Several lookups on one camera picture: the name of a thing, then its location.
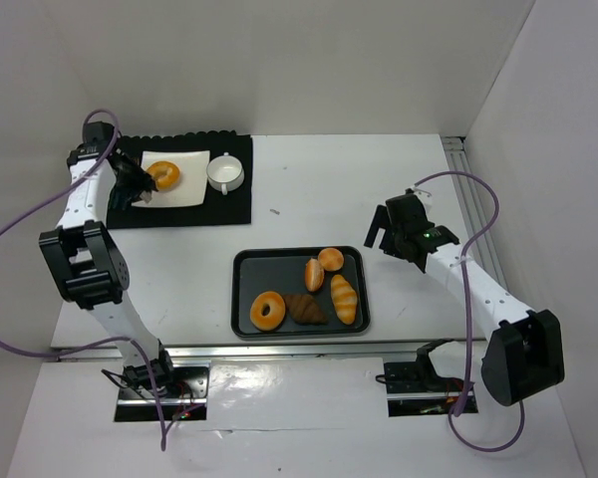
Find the orange glazed donut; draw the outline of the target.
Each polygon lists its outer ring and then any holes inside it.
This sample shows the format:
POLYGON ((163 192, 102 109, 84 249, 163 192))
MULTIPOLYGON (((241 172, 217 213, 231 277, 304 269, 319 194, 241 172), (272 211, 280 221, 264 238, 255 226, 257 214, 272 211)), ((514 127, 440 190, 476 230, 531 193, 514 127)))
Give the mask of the orange glazed donut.
POLYGON ((168 191, 176 187, 180 178, 180 169, 170 161, 160 160, 147 168, 157 191, 168 191))

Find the split orange bun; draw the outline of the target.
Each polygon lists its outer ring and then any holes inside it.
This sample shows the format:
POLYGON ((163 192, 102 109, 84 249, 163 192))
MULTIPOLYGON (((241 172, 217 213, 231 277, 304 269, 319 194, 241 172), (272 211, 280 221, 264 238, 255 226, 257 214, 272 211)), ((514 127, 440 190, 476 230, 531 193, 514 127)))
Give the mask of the split orange bun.
POLYGON ((305 267, 305 286, 310 293, 317 292, 323 285, 325 279, 325 271, 320 262, 311 258, 305 267))

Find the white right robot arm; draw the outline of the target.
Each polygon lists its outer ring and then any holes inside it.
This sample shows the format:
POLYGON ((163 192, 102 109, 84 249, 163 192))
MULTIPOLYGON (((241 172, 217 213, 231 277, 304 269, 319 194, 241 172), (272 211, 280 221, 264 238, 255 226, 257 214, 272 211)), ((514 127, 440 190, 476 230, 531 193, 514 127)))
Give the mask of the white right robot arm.
POLYGON ((558 319, 548 310, 532 310, 505 291, 463 252, 449 229, 428 219, 413 190, 377 207, 365 245, 408 261, 444 286, 470 309, 472 323, 484 335, 483 357, 467 344, 451 340, 419 348, 416 364, 421 378, 479 382, 503 406, 563 381, 558 319))

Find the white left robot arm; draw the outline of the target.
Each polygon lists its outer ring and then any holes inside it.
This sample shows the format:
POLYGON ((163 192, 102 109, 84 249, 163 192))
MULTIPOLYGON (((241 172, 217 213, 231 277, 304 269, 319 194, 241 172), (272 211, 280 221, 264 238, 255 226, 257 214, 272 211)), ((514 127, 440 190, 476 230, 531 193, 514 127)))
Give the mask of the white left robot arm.
POLYGON ((113 338, 123 359, 121 383, 164 390, 175 382, 171 358, 145 326, 129 294, 127 261, 106 226, 110 208, 148 201, 152 177, 117 147, 115 127, 87 121, 67 164, 72 191, 57 226, 39 247, 62 298, 89 313, 113 338))

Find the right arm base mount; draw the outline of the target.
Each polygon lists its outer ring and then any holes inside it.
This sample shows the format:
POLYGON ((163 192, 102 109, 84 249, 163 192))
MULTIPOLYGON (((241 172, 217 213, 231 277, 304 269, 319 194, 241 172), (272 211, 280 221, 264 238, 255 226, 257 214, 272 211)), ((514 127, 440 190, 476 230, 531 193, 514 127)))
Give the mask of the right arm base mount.
POLYGON ((431 353, 456 341, 436 340, 416 351, 414 360, 384 363, 384 371, 375 376, 388 396, 390 417, 447 415, 457 402, 463 381, 441 377, 433 368, 431 353))

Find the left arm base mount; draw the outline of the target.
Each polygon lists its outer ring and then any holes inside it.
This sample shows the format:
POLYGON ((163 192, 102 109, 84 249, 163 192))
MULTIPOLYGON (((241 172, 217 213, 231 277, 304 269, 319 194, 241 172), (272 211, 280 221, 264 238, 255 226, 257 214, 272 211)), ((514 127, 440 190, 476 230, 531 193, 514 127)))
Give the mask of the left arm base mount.
MULTIPOLYGON (((119 389, 114 422, 157 422, 154 397, 144 388, 131 388, 118 373, 101 373, 119 389)), ((158 390, 166 423, 206 419, 210 376, 208 364, 194 363, 174 367, 174 383, 158 390)))

